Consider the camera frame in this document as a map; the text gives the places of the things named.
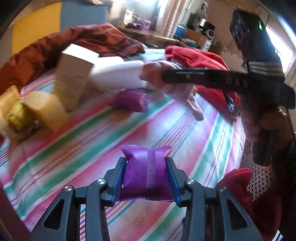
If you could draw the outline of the person's right hand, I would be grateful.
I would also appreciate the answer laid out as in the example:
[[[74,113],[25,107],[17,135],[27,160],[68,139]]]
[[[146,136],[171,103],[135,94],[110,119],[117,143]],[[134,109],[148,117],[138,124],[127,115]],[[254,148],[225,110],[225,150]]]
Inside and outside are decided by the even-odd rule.
[[[263,114],[260,118],[249,109],[241,111],[241,121],[246,138],[251,142],[259,141],[261,130],[278,131],[278,145],[285,146],[292,140],[292,129],[287,114],[281,110],[273,110]]]

